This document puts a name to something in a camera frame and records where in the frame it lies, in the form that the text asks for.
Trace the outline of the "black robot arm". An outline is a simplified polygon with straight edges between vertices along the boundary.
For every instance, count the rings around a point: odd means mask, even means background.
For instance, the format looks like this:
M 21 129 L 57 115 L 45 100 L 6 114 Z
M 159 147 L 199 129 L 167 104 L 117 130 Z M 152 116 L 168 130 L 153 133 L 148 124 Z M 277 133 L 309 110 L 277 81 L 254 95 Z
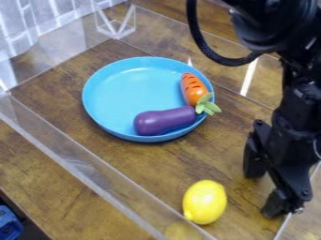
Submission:
M 224 0 L 242 44 L 254 55 L 277 53 L 282 98 L 269 123 L 252 122 L 243 174 L 270 176 L 262 215 L 274 218 L 311 200 L 309 171 L 321 159 L 321 7 L 317 0 Z

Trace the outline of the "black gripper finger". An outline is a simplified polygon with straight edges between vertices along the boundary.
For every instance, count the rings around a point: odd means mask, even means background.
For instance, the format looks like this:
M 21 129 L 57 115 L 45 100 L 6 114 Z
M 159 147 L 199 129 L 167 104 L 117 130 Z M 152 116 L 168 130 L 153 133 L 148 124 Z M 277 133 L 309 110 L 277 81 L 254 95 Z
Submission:
M 252 136 L 248 136 L 243 152 L 243 175 L 246 178 L 259 178 L 265 173 L 266 166 L 256 149 L 256 143 Z
M 275 188 L 266 199 L 260 214 L 265 218 L 277 218 L 289 213 L 295 214 L 301 212 L 302 209 L 302 200 L 297 197 L 287 196 L 279 188 Z

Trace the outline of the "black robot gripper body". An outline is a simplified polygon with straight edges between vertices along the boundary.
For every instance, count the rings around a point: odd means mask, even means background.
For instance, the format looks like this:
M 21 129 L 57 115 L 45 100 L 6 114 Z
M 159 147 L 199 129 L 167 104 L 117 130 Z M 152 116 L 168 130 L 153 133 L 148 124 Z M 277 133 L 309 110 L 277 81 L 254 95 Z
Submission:
M 309 170 L 318 161 L 315 147 L 321 138 L 321 123 L 309 124 L 299 114 L 275 111 L 271 125 L 262 120 L 252 122 L 252 136 L 266 173 L 285 194 L 302 202 L 311 200 Z

